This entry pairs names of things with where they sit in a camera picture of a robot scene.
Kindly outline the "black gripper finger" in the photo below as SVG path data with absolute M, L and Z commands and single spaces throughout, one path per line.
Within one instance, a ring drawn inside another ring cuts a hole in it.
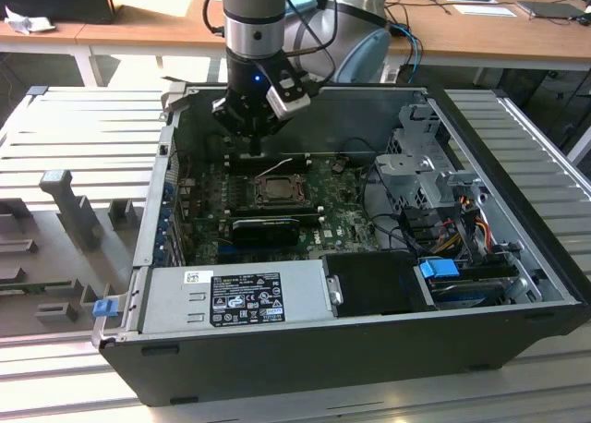
M 258 155 L 258 132 L 246 96 L 224 96 L 212 103 L 211 114 L 233 137 L 248 140 L 248 153 Z
M 281 120 L 276 115 L 260 117 L 256 120 L 256 155 L 262 154 L 262 141 L 275 135 L 285 125 L 287 120 Z

